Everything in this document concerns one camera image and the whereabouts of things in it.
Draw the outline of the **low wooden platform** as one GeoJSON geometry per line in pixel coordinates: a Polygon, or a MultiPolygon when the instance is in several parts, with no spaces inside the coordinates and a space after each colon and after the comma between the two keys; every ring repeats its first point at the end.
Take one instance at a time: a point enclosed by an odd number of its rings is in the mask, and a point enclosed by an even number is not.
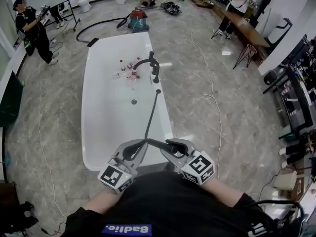
{"type": "Polygon", "coordinates": [[[190,0],[193,4],[202,8],[212,9],[214,7],[214,2],[212,0],[190,0]]]}

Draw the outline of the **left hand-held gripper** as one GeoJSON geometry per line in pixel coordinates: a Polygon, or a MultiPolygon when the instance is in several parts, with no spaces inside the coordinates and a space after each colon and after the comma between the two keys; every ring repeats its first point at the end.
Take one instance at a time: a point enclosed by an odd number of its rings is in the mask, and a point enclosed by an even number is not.
{"type": "Polygon", "coordinates": [[[121,194],[137,176],[137,168],[147,152],[148,143],[145,140],[131,140],[121,144],[115,157],[104,164],[98,174],[98,180],[111,191],[121,194]]]}

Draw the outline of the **black curved faucet spout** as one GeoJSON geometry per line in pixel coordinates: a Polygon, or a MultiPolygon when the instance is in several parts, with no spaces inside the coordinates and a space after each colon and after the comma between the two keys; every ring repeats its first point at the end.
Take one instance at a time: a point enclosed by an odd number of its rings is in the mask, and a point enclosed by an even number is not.
{"type": "Polygon", "coordinates": [[[142,64],[145,64],[145,63],[149,63],[151,67],[153,67],[153,69],[159,69],[160,68],[160,65],[158,63],[158,61],[156,59],[144,59],[144,60],[141,60],[139,62],[137,62],[134,67],[133,67],[133,70],[137,70],[137,68],[142,65],[142,64]]]}

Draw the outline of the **white bathtub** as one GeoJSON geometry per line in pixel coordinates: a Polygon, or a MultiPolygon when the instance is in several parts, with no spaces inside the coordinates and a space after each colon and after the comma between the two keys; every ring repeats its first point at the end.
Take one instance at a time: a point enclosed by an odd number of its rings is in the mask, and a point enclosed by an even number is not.
{"type": "Polygon", "coordinates": [[[100,171],[124,142],[173,137],[164,94],[156,93],[162,86],[153,82],[149,64],[137,68],[136,78],[114,79],[120,59],[144,60],[150,51],[146,32],[100,39],[89,49],[81,104],[82,157],[89,170],[100,171]]]}

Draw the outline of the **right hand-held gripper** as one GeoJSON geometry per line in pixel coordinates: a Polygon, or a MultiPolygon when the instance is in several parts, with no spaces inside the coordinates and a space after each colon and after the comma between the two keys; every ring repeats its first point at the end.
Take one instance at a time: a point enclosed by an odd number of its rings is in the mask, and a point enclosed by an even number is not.
{"type": "Polygon", "coordinates": [[[178,173],[183,178],[200,186],[214,175],[214,160],[205,151],[197,150],[191,141],[171,138],[165,142],[176,147],[179,156],[177,153],[173,154],[164,149],[160,149],[160,152],[178,168],[178,173]]]}

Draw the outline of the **cluster of small red-capped bottles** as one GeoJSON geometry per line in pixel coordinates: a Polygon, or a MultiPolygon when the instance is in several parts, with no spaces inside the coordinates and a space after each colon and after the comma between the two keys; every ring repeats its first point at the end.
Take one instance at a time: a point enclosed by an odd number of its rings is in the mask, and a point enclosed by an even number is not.
{"type": "Polygon", "coordinates": [[[133,69],[136,63],[140,61],[140,57],[136,57],[133,61],[126,63],[124,60],[119,60],[120,69],[115,73],[114,79],[124,78],[131,79],[136,78],[137,73],[133,69]]]}

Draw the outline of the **long wooden table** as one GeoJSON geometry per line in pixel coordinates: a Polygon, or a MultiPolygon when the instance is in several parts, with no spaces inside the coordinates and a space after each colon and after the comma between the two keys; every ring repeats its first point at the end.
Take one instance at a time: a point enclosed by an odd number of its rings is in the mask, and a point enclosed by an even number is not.
{"type": "Polygon", "coordinates": [[[238,59],[236,60],[233,70],[246,59],[246,67],[248,67],[255,58],[261,64],[266,58],[267,53],[265,48],[270,47],[267,41],[250,25],[247,20],[236,13],[226,11],[218,6],[214,7],[214,12],[221,18],[227,18],[229,24],[233,24],[241,36],[241,42],[243,44],[242,51],[240,52],[238,59]]]}

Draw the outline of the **person's black shirt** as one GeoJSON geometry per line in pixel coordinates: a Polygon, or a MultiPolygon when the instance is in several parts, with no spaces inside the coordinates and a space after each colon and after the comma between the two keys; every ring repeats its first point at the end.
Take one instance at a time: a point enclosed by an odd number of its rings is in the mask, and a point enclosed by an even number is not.
{"type": "Polygon", "coordinates": [[[80,207],[61,237],[268,237],[263,210],[243,193],[234,207],[174,172],[140,176],[105,214],[80,207]]]}

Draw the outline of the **beige plastic container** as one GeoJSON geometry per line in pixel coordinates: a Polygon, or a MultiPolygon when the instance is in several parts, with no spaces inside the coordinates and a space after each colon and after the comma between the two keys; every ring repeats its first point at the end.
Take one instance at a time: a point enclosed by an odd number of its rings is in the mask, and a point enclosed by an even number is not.
{"type": "Polygon", "coordinates": [[[287,174],[280,174],[276,177],[273,187],[279,190],[291,191],[295,187],[296,180],[297,180],[296,171],[293,171],[287,174]]]}

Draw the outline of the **dark brown wooden cabinet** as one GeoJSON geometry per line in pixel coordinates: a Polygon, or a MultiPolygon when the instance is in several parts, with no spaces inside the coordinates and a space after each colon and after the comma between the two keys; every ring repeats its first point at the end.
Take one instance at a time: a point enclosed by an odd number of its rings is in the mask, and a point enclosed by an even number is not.
{"type": "Polygon", "coordinates": [[[0,231],[11,231],[13,209],[19,205],[16,185],[0,180],[0,231]]]}

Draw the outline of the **person's left forearm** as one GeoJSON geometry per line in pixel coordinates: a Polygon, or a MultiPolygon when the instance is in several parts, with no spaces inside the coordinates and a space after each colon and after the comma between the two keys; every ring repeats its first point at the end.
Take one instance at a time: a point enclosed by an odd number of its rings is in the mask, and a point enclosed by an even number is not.
{"type": "Polygon", "coordinates": [[[119,194],[110,190],[104,190],[83,206],[83,209],[91,210],[99,214],[105,214],[110,208],[116,205],[119,199],[119,194]]]}

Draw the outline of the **black metal shelf rack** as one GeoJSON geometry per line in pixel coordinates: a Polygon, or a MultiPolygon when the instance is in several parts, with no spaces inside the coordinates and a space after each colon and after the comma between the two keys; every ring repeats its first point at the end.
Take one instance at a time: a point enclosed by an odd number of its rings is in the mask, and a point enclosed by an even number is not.
{"type": "Polygon", "coordinates": [[[304,35],[290,54],[264,76],[283,127],[278,139],[294,140],[316,128],[316,37],[304,35]]]}

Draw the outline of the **dark green cabinet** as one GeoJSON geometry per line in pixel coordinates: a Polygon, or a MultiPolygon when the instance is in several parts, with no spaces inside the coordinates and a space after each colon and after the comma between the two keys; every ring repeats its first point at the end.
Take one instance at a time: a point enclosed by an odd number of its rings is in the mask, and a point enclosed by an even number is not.
{"type": "Polygon", "coordinates": [[[17,75],[12,72],[0,102],[0,127],[7,127],[16,121],[22,92],[23,85],[17,75]]]}

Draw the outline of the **person's right forearm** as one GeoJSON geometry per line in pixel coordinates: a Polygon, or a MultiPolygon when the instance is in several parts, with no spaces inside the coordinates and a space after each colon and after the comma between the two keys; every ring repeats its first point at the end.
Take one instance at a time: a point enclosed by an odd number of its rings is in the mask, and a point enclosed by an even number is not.
{"type": "Polygon", "coordinates": [[[229,187],[216,178],[210,178],[201,187],[229,207],[234,207],[243,195],[243,192],[229,187]]]}

